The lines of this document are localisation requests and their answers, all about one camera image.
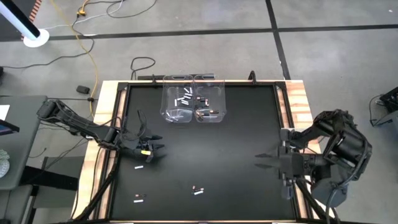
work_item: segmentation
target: white lamp base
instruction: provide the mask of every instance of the white lamp base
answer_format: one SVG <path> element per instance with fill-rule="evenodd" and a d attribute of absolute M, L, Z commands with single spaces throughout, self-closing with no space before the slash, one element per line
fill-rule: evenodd
<path fill-rule="evenodd" d="M 40 47 L 41 45 L 44 45 L 50 38 L 50 34 L 47 30 L 45 29 L 39 29 L 40 35 L 37 39 L 35 40 L 30 40 L 27 37 L 24 37 L 24 44 L 26 47 Z"/>

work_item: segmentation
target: black tabletop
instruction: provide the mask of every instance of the black tabletop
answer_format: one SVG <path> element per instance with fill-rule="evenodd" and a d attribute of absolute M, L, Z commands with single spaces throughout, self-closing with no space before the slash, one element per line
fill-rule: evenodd
<path fill-rule="evenodd" d="M 39 127 L 36 112 L 46 99 L 46 96 L 0 97 L 0 105 L 10 105 L 6 121 L 19 127 L 19 133 L 0 136 L 0 149 L 10 155 L 10 169 L 0 178 L 0 190 L 11 190 L 19 185 Z"/>
<path fill-rule="evenodd" d="M 272 86 L 226 87 L 220 123 L 171 124 L 160 115 L 162 89 L 133 87 L 127 128 L 136 133 L 137 109 L 147 128 L 164 138 L 150 164 L 121 157 L 113 220 L 290 220 L 291 201 L 280 196 L 276 169 L 256 167 L 256 154 L 275 154 L 280 124 Z M 143 165 L 143 169 L 134 169 Z M 192 195 L 192 186 L 204 188 Z M 134 203 L 135 194 L 146 194 Z"/>

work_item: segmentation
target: transparent container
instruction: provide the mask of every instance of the transparent container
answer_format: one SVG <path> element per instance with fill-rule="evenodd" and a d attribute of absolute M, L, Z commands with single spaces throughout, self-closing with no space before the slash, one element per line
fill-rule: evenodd
<path fill-rule="evenodd" d="M 190 122 L 194 107 L 193 97 L 191 75 L 166 75 L 163 78 L 160 114 L 170 123 Z"/>
<path fill-rule="evenodd" d="M 221 122 L 226 115 L 224 80 L 214 74 L 196 75 L 195 117 L 198 122 Z"/>

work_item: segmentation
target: white cable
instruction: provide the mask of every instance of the white cable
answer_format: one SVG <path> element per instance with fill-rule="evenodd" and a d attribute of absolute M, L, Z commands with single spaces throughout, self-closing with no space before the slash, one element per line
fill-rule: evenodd
<path fill-rule="evenodd" d="M 118 7 L 115 11 L 110 12 L 109 14 L 113 14 L 113 13 L 119 11 L 119 9 L 122 7 L 122 3 L 123 3 L 123 0 L 121 0 L 119 7 Z M 96 15 L 96 16 L 91 16 L 91 17 L 89 17 L 89 18 L 87 18 L 87 19 L 83 19 L 83 20 L 81 20 L 81 21 L 77 21 L 77 22 L 75 23 L 75 25 L 78 24 L 78 23 L 81 23 L 81 22 L 88 21 L 88 20 L 90 20 L 90 19 L 94 19 L 94 18 L 97 18 L 97 17 L 106 16 L 106 15 L 107 15 L 107 13 L 100 14 L 100 15 Z M 57 28 L 57 27 L 68 27 L 68 26 L 69 26 L 69 25 L 62 24 L 62 25 L 56 25 L 56 26 L 53 26 L 53 27 L 46 27 L 46 28 L 42 28 L 42 29 L 49 30 L 49 29 L 54 29 L 54 28 Z"/>

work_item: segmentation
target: wooden frame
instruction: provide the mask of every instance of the wooden frame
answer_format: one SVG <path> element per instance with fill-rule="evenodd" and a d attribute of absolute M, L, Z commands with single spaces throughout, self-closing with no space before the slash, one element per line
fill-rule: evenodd
<path fill-rule="evenodd" d="M 157 83 L 163 83 L 162 80 L 157 80 Z M 225 80 L 226 83 L 250 83 L 251 80 Z M 305 129 L 312 125 L 312 114 L 310 111 L 310 107 L 307 100 L 307 94 L 305 92 L 303 81 L 301 80 L 257 80 L 258 83 L 282 83 L 283 88 L 286 89 L 286 95 L 284 97 L 283 90 L 281 88 L 277 89 L 280 110 L 282 113 L 282 120 L 285 128 L 296 128 L 296 129 Z M 120 101 L 117 104 L 118 108 L 115 108 L 116 102 L 116 94 L 118 92 L 119 83 L 152 83 L 152 80 L 128 80 L 128 81 L 104 81 L 101 87 L 101 92 L 99 94 L 99 100 L 96 107 L 94 122 L 97 124 L 103 124 L 109 121 L 114 114 L 114 110 L 117 111 L 117 115 L 121 117 L 123 113 L 124 100 L 126 98 L 126 90 L 121 91 Z M 291 113 L 291 118 L 293 122 L 293 127 L 289 125 L 289 113 Z M 315 152 L 320 153 L 320 147 L 318 145 L 318 141 L 314 140 L 309 142 L 309 148 L 314 150 Z M 96 167 L 95 161 L 98 153 L 97 143 L 94 141 L 90 141 L 85 155 L 85 160 L 83 163 L 82 171 L 79 179 L 79 198 L 78 204 L 76 205 L 76 200 L 74 206 L 77 206 L 75 217 L 79 216 L 79 214 L 83 211 L 83 209 L 89 204 L 91 197 L 96 193 L 98 189 L 98 184 L 101 179 L 102 168 L 104 164 L 104 155 L 105 150 L 101 150 L 98 154 L 98 162 Z M 114 154 L 115 152 L 111 152 L 107 167 L 107 174 L 110 172 L 112 164 L 114 162 Z M 99 206 L 99 214 L 98 218 L 105 218 L 106 216 L 106 208 L 108 204 L 109 197 L 109 188 L 106 190 L 102 197 L 101 205 Z M 300 216 L 302 218 L 307 217 L 307 210 L 305 206 L 305 201 L 303 199 L 303 195 L 301 191 L 296 187 L 297 192 L 297 202 L 300 210 Z"/>

